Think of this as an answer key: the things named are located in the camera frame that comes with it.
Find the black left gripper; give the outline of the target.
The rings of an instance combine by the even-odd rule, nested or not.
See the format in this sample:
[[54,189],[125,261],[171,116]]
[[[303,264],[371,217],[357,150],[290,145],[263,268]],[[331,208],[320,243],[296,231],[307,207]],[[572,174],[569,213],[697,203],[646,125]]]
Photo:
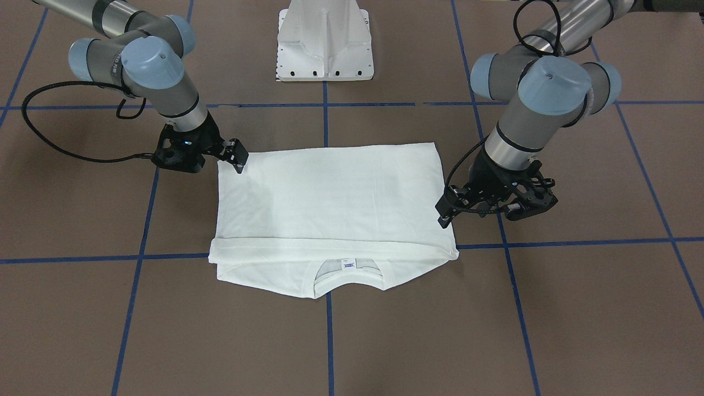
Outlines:
[[541,173],[542,162],[529,160],[523,170],[507,170],[495,164],[484,148],[469,170],[469,180],[459,190],[445,187],[435,204],[438,224],[447,229],[463,210],[495,211],[518,221],[551,210],[558,203],[555,180]]

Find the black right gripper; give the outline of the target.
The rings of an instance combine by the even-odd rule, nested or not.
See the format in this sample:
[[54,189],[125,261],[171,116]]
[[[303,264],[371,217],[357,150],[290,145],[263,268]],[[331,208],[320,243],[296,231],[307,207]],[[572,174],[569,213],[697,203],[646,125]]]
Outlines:
[[199,127],[185,132],[165,124],[160,133],[151,163],[158,168],[184,173],[198,173],[205,165],[205,155],[219,157],[241,174],[249,152],[239,139],[225,141],[213,116],[208,113]]

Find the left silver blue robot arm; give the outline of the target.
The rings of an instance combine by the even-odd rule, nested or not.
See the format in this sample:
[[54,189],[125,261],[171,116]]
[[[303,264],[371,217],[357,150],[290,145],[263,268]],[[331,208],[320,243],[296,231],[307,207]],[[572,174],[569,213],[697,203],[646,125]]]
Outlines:
[[507,106],[495,128],[472,148],[477,156],[467,183],[445,181],[436,205],[442,228],[461,213],[503,214],[518,221],[553,208],[556,183],[542,175],[538,154],[558,130],[611,105],[623,87],[613,65],[578,64],[570,56],[628,13],[702,12],[701,1],[573,1],[561,10],[550,1],[548,6],[552,20],[524,35],[514,18],[517,45],[486,53],[472,66],[473,93]]

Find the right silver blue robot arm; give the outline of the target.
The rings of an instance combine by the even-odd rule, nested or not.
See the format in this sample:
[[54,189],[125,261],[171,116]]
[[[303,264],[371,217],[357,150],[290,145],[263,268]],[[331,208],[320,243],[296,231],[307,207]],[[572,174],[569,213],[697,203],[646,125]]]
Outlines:
[[122,158],[198,173],[205,156],[244,170],[249,154],[237,139],[224,140],[206,103],[187,75],[183,58],[196,45],[191,25],[178,15],[155,16],[125,1],[40,1],[39,5],[93,28],[103,38],[81,38],[68,53],[76,80],[141,98],[165,120],[153,153]]

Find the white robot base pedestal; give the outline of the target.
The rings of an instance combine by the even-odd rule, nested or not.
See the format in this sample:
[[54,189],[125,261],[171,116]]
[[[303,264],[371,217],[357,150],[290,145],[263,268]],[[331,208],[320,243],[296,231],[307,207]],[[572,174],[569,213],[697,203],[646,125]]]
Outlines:
[[372,80],[370,16],[357,1],[291,1],[279,11],[279,82]]

